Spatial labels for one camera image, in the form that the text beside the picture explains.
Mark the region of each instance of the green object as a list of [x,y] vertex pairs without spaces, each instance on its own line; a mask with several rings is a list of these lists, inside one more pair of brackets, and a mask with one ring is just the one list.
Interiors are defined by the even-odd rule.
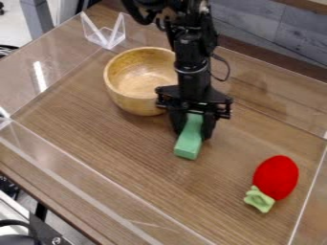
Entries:
[[252,190],[248,192],[245,202],[257,207],[264,213],[268,213],[277,201],[274,198],[262,193],[257,186],[253,186]]
[[189,121],[179,136],[174,153],[177,156],[196,160],[202,146],[201,128],[204,124],[202,115],[189,114]]

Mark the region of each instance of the wooden bowl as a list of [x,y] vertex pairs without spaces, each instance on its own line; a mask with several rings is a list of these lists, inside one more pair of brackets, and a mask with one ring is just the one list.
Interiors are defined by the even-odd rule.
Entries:
[[117,56],[105,68],[109,94],[118,106],[139,116],[157,116],[159,86],[178,83],[175,54],[163,48],[138,48]]

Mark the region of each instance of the red toy fruit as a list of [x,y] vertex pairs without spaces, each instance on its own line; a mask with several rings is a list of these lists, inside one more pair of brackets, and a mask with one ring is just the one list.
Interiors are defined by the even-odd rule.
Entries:
[[294,191],[300,180],[300,168],[286,156],[276,156],[258,167],[253,177],[253,190],[245,202],[262,212],[269,212],[277,201]]

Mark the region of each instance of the floor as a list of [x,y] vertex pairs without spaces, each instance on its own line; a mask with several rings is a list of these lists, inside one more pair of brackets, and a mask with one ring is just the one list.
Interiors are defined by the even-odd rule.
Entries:
[[[2,0],[6,14],[0,15],[0,44],[22,47],[33,41],[19,0]],[[47,0],[54,23],[58,22],[59,0]]]

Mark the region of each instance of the wall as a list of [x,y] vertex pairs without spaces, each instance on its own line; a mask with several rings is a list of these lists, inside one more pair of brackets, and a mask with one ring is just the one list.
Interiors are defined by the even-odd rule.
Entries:
[[327,65],[327,15],[272,0],[213,0],[212,4],[221,33]]

